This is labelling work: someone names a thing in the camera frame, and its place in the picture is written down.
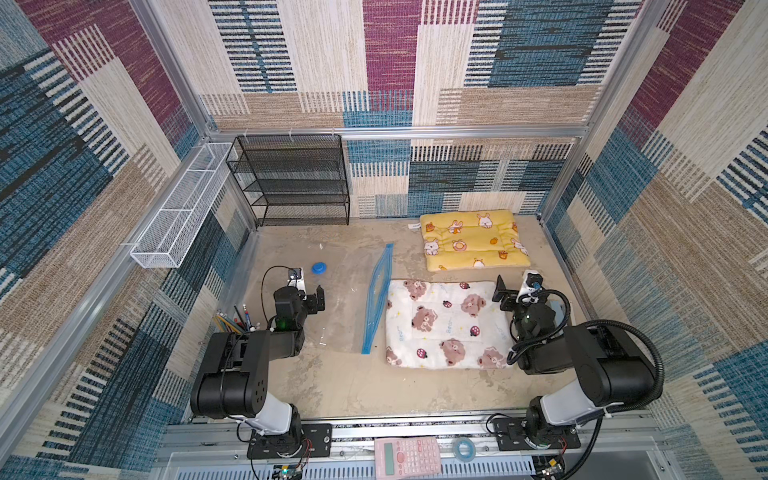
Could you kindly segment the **yellow cartoon print blanket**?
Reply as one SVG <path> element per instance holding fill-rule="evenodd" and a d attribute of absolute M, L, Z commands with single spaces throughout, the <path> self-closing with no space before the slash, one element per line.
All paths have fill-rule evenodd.
<path fill-rule="evenodd" d="M 508 210 L 423 215 L 420 231 L 430 272 L 531 265 Z"/>

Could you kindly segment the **clear vacuum bag blue zipper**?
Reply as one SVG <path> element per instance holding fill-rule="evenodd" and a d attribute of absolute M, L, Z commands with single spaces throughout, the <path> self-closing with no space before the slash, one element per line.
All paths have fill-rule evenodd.
<path fill-rule="evenodd" d="M 362 355 L 372 352 L 379 323 L 387 307 L 389 285 L 392 278 L 394 244 L 388 243 L 377 261 L 368 287 Z"/>

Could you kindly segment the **cream fleece blanket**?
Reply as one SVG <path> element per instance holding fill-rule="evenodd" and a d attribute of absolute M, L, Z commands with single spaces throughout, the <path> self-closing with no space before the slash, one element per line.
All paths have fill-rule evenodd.
<path fill-rule="evenodd" d="M 504 369 L 509 321 L 492 300 L 490 281 L 390 282 L 385 311 L 386 361 L 410 369 Z"/>

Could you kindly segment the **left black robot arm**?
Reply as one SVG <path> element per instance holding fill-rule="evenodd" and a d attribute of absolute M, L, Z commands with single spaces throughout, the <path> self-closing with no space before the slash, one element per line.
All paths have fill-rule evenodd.
<path fill-rule="evenodd" d="M 211 336 L 193 384 L 191 411 L 248 428 L 250 434 L 244 442 L 250 460 L 328 457 L 332 425 L 304 426 L 295 405 L 268 391 L 270 363 L 300 354 L 307 317 L 325 309 L 325 292 L 318 287 L 305 294 L 284 286 L 273 298 L 276 316 L 270 327 Z"/>

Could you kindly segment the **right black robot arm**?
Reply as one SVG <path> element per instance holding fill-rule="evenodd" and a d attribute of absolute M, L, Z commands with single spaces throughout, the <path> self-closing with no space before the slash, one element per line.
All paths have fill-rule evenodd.
<path fill-rule="evenodd" d="M 538 272 L 526 271 L 517 290 L 498 279 L 492 300 L 512 316 L 507 365 L 527 375 L 576 375 L 531 400 L 522 417 L 491 416 L 488 430 L 500 450 L 577 447 L 577 426 L 641 409 L 662 395 L 665 367 L 649 337 L 614 320 L 572 323 L 569 299 L 546 288 Z"/>

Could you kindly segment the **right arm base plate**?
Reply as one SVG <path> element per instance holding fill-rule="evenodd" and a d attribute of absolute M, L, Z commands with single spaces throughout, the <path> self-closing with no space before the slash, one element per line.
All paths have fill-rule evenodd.
<path fill-rule="evenodd" d="M 486 430 L 504 452 L 578 449 L 582 443 L 573 426 L 552 426 L 546 422 L 528 425 L 524 417 L 493 414 Z"/>

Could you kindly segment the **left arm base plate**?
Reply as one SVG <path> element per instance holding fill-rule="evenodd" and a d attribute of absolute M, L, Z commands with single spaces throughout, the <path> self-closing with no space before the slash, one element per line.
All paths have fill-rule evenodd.
<path fill-rule="evenodd" d="M 246 456 L 249 460 L 299 459 L 306 455 L 310 459 L 326 458 L 330 456 L 332 433 L 330 423 L 293 426 L 280 435 L 253 432 Z"/>

